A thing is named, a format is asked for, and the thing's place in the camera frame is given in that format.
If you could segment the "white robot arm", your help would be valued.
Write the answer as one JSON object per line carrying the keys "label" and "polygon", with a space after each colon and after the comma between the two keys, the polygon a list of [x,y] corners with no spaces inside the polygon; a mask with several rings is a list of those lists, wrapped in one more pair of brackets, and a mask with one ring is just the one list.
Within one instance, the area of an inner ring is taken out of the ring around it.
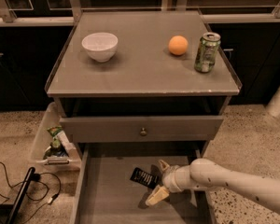
{"label": "white robot arm", "polygon": [[186,166],[171,166],[163,160],[159,164],[162,185],[157,185],[147,197],[147,206],[161,202],[170,193],[221,187],[280,215],[280,180],[236,172],[204,158]]}

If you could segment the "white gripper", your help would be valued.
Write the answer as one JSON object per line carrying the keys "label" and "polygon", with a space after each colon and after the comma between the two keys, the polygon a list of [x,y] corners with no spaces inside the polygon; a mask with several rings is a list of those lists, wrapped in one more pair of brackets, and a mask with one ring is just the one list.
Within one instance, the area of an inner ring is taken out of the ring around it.
{"label": "white gripper", "polygon": [[166,161],[159,160],[161,168],[162,184],[157,185],[151,194],[147,197],[145,204],[147,206],[155,205],[169,197],[170,192],[182,192],[185,189],[190,189],[190,169],[189,166],[170,166]]}

